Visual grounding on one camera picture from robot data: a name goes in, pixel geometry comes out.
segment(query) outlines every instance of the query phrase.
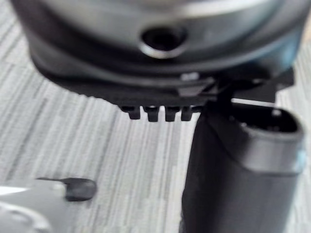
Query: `striped carpet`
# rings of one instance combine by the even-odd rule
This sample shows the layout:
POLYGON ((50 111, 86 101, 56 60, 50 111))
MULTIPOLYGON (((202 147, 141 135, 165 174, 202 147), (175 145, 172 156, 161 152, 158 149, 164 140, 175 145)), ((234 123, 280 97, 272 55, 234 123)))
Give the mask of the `striped carpet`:
MULTIPOLYGON (((311 132, 311 44, 296 63, 297 85, 279 93, 311 132)), ((0 182, 85 177, 92 202, 70 204, 70 233, 176 233, 195 119, 130 121, 117 107, 43 79, 6 0, 0 0, 0 182)), ((311 153, 311 142, 307 148, 311 153)), ((293 206, 288 233, 311 232, 311 168, 293 206)))

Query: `hole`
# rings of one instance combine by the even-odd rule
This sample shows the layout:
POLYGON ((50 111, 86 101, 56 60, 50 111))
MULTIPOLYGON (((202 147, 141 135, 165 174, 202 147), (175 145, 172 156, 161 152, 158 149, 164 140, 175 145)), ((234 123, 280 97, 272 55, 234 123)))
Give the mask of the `hole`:
POLYGON ((160 51, 172 51, 186 40, 186 33, 180 28, 155 28, 142 35, 142 41, 149 47, 160 51))
POLYGON ((289 113, 274 108, 236 105, 232 117, 241 122, 242 126, 270 132, 294 133, 298 130, 295 120, 289 113))

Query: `black grip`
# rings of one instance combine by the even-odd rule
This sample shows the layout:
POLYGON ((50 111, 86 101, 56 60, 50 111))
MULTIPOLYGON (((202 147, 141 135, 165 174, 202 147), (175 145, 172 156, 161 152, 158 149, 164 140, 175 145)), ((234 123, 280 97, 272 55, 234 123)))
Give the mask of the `black grip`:
MULTIPOLYGON (((281 113, 284 117, 278 116, 280 123, 291 116, 285 111, 281 113)), ((249 116, 254 119, 251 110, 245 114, 246 118, 249 116)), ((245 126, 247 120, 241 124, 213 111, 209 111, 208 116, 206 113, 201 114, 193 138, 182 199, 183 233, 284 231, 299 173, 303 168, 301 153, 303 133, 299 123, 294 118, 292 120, 291 123, 296 127, 292 125, 291 132, 290 130, 271 132, 261 127, 256 129, 254 125, 251 126, 252 131, 248 132, 244 129, 247 127, 245 126), (271 167, 270 171, 266 167, 260 171, 257 166, 250 166, 252 161, 247 160, 247 153, 250 154, 249 158, 253 159, 251 154, 255 153, 254 145, 258 149, 256 142, 262 143, 265 138, 271 140, 271 135, 275 135, 275 139, 271 142, 273 146, 262 148, 262 152, 265 153, 263 158, 269 160, 267 153, 270 153, 272 161, 275 156, 279 156, 280 160, 284 157, 284 163, 295 164, 296 167, 293 166, 291 171, 286 165, 284 171, 279 166, 276 170, 271 167), (291 147, 294 148, 287 152, 284 148, 288 146, 289 138, 291 147), (227 145, 235 145, 235 148, 229 148, 227 145)))

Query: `silver metal part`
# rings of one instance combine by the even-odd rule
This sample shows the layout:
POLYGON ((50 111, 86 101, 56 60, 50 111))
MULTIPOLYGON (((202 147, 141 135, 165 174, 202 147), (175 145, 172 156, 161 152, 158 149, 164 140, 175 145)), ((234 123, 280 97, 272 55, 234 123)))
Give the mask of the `silver metal part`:
POLYGON ((264 22, 283 0, 41 0, 71 26, 121 49, 167 59, 211 52, 264 22), (161 51, 142 43, 154 27, 186 29, 184 44, 161 51))
POLYGON ((61 182, 0 186, 0 232, 66 233, 66 187, 61 182))

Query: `black cylinder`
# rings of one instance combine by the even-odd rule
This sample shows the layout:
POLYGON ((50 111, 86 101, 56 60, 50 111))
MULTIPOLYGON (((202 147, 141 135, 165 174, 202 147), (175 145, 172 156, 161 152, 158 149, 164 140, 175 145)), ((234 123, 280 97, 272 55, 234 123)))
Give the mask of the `black cylinder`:
POLYGON ((182 198, 185 233, 282 233, 305 164, 303 131, 283 110, 209 105, 182 198))

